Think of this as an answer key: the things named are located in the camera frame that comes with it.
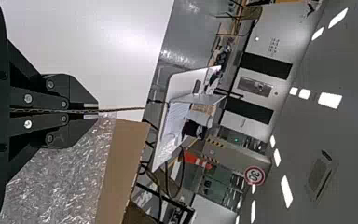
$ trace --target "floor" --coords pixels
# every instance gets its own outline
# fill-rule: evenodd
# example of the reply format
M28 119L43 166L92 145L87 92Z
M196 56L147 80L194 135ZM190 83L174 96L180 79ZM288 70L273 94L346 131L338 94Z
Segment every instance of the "floor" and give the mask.
M163 89L167 85L170 76L174 73L207 66L212 56L213 42L221 23L222 25L230 23L230 20L217 19L214 15L228 11L228 2L228 0L175 0L155 72L154 84L157 89ZM244 29L249 29L249 24L244 27ZM243 48L244 39L241 42L242 47L239 47L240 51ZM233 76L233 71L236 71L236 69L233 68L229 71L231 76ZM149 99L158 100L162 99L163 96L162 92L151 90ZM161 107L159 104L149 104L146 108L144 119L158 125L160 113ZM155 130L150 130L148 141L151 143L156 141ZM147 147L143 155L143 161L149 159L151 152L151 148ZM181 176L181 169L177 169L177 165L173 166L176 167L173 170L179 170L179 172L175 172L176 174L173 174L172 177ZM141 175L138 181L152 189L156 187L156 185L150 183L150 180L145 175ZM183 196L185 202L189 203L193 193L183 190ZM154 217L158 215L157 198L137 189L134 191L132 198L150 215Z

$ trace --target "red and white sign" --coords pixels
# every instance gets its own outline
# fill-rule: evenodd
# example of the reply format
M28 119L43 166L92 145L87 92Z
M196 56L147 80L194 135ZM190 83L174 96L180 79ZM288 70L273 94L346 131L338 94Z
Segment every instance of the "red and white sign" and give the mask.
M266 180L266 173L257 166L251 166L245 171L245 181L249 185L262 185Z

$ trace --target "aluminum foil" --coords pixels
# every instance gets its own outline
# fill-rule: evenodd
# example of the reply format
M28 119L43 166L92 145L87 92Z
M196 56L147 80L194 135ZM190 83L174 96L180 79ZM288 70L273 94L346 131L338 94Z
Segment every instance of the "aluminum foil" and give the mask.
M71 148L40 149L7 184L0 224L92 224L116 113Z

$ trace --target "cable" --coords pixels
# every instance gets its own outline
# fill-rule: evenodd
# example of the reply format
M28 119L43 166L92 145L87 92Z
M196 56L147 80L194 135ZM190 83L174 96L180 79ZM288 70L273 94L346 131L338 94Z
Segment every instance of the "cable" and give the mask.
M161 216L162 216L162 196L161 196L161 185L159 184L158 178L156 177L155 174L153 174L152 172L150 172L149 169L145 170L149 176L151 176L154 180L152 180L153 182L156 183L157 185L157 191L158 191L158 197L159 197L159 203L158 203L158 223L161 221Z
M179 146L181 149L182 149L182 152L181 152L181 156L182 156L182 176L181 176L181 179L180 179L180 184L179 184L179 190L176 191L176 193L174 194L174 196L171 195L170 193L170 188L168 186L168 183L169 183L169 179L170 177L168 176L168 162L166 161L165 162L165 188L167 190L167 195L168 197L170 197L171 199L175 199L179 193L182 191L182 187L183 187L183 182L184 182L184 179L185 179L185 149L182 147L182 146Z

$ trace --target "desk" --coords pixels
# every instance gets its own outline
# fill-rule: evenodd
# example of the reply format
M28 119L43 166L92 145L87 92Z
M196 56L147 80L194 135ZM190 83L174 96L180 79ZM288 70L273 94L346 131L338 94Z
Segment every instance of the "desk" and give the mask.
M203 84L205 82L205 78L207 77L207 72L209 75L218 70L220 70L220 66L202 68L198 70L174 74L169 80L167 94L163 101L168 103L172 99L192 93L197 80L201 81L201 83ZM180 103L176 104L176 108L181 109L180 108L181 106L179 104ZM173 143L171 147L163 146L164 137L166 136L165 130L167 128L166 126L167 116L168 116L168 104L164 104L160 117L161 123L158 126L158 139L155 148L155 156L153 160L152 172L156 171L161 164L163 164L166 160L168 160L171 157L172 153L182 144L182 141L178 141ZM180 123L179 124L175 123L174 126L178 127L179 125L180 126L179 128L182 130L183 124L182 126L180 126L181 125Z

